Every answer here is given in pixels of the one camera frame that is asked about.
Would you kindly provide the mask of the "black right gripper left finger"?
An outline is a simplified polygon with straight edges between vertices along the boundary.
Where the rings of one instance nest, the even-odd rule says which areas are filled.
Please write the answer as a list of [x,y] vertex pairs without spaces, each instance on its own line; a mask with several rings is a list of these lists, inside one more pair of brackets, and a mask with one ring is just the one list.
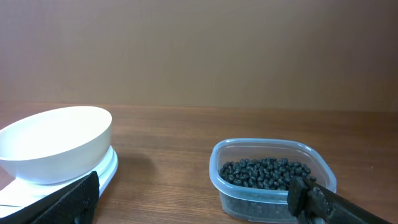
[[97,172],[1,218],[1,224],[92,224],[100,197]]

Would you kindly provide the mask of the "clear plastic container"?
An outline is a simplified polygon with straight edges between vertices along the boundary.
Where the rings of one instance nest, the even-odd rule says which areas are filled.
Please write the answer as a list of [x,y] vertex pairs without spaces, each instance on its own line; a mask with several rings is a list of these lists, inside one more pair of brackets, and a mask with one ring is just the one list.
[[241,159],[286,158],[306,164],[321,186],[336,192],[337,180],[319,153],[295,141],[281,139],[237,138],[219,142],[211,153],[209,175],[220,192],[223,210],[234,218],[250,222],[296,223],[288,210],[286,190],[259,190],[240,187],[221,175],[226,163]]

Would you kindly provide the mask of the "black beans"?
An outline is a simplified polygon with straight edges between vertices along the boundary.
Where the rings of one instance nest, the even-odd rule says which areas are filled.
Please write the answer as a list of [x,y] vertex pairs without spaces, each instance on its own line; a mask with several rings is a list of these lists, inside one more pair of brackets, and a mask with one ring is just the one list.
[[317,181],[306,164],[275,157],[229,161],[218,173],[230,184],[264,190],[288,190],[293,177]]

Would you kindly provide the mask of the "white bowl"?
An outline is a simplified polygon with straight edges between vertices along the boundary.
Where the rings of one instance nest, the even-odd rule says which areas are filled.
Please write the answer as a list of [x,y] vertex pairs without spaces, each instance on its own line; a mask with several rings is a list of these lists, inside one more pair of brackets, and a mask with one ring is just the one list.
[[1,130],[1,167],[33,184],[74,179],[104,158],[112,122],[109,111],[95,106],[58,108],[16,121]]

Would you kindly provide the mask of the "white digital kitchen scale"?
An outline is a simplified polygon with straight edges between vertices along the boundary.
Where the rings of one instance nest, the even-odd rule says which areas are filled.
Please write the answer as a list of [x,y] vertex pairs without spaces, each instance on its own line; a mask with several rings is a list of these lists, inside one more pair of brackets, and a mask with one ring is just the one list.
[[118,156],[116,151],[109,147],[101,162],[87,173],[55,184],[32,184],[21,179],[15,179],[1,190],[1,218],[16,213],[19,210],[41,200],[42,198],[66,187],[93,171],[99,178],[99,195],[111,182],[118,169]]

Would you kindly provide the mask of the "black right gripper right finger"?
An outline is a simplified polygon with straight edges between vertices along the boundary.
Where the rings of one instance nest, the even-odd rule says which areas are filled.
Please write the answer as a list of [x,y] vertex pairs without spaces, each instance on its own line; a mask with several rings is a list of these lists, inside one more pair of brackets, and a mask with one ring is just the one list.
[[287,204],[299,223],[390,224],[308,178],[291,178]]

